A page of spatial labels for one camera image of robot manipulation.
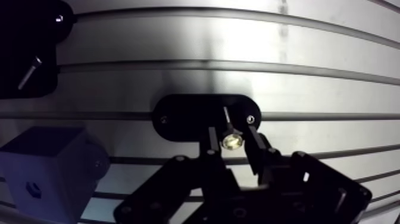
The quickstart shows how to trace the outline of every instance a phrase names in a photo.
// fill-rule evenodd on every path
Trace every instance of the black plastic part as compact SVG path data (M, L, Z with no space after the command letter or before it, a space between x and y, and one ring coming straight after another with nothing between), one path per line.
M248 116L254 117L253 126L260 126L260 109L244 95L168 95L157 103L152 121L157 133L169 141L198 142L208 127L215 127L221 139L227 129L224 107L235 129L246 129Z
M54 21L56 23L55 41L60 43L69 36L77 20L69 4L60 0L55 1L54 13Z
M57 87L54 0L4 1L0 7L0 99L34 98ZM42 64L18 86L38 57Z

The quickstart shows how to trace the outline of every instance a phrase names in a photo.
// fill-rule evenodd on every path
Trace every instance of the shiny metal nut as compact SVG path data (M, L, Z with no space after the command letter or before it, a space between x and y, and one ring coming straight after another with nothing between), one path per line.
M255 118L253 115L247 117L247 124L251 125L255 122Z

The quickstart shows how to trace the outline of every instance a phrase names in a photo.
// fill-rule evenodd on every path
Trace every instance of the black bracket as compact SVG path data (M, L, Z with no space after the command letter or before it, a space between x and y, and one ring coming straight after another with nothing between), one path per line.
M163 138L174 142L198 142L208 127L217 129L218 138L227 129L224 107L232 125L244 130L261 123L257 104L244 95L168 95L152 113L154 129Z

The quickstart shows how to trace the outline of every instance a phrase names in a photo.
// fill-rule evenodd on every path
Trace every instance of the black mount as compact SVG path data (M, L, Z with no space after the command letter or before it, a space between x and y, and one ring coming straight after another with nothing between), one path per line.
M196 188L202 189L204 203L185 223L357 223L371 192L306 153L282 156L257 133L260 121L257 105L244 96L162 99L153 114L157 132L172 141L198 141L200 156L169 160L114 210L117 223L168 223ZM224 127L234 127L245 140L258 188L241 189L226 168L220 144L229 133Z

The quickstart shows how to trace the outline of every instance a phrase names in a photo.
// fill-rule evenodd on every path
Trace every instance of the metal bolt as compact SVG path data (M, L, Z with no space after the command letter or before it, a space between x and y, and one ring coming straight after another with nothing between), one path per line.
M160 122L161 122L162 124L166 124L166 123L168 122L167 116L162 116L162 117L160 118Z
M233 215L235 215L238 218L244 218L247 215L247 211L244 208L235 208L233 210Z
M62 15L58 15L58 16L55 18L55 21L56 21L57 23L60 23L60 22L64 21L64 17L63 17Z
M251 125L251 124L253 124L254 122L255 122L254 116L253 116L253 115L249 115L249 116L247 117L247 124Z
M214 155L214 154L215 154L215 151L214 151L214 150L207 150L207 154L208 154L208 155Z
M363 194L364 196L367 196L367 194L368 194L368 191L367 191L367 190L365 190L364 188L361 188L360 191L362 192L362 194Z
M28 82L28 79L31 77L33 72L42 64L42 61L35 56L34 60L32 61L32 65L28 69L28 71L25 73L25 76L22 78L20 84L18 85L18 89L21 90L24 88L26 82Z
M183 160L185 160L185 158L182 155L178 155L177 157L175 157L175 159L179 162L182 162Z
M99 167L99 166L101 166L101 165L102 165L101 161L100 161L100 160L97 160L96 163L95 163L95 166L96 166L96 167Z
M121 211L124 214L128 214L132 211L132 209L130 207L126 206L126 207L122 207Z

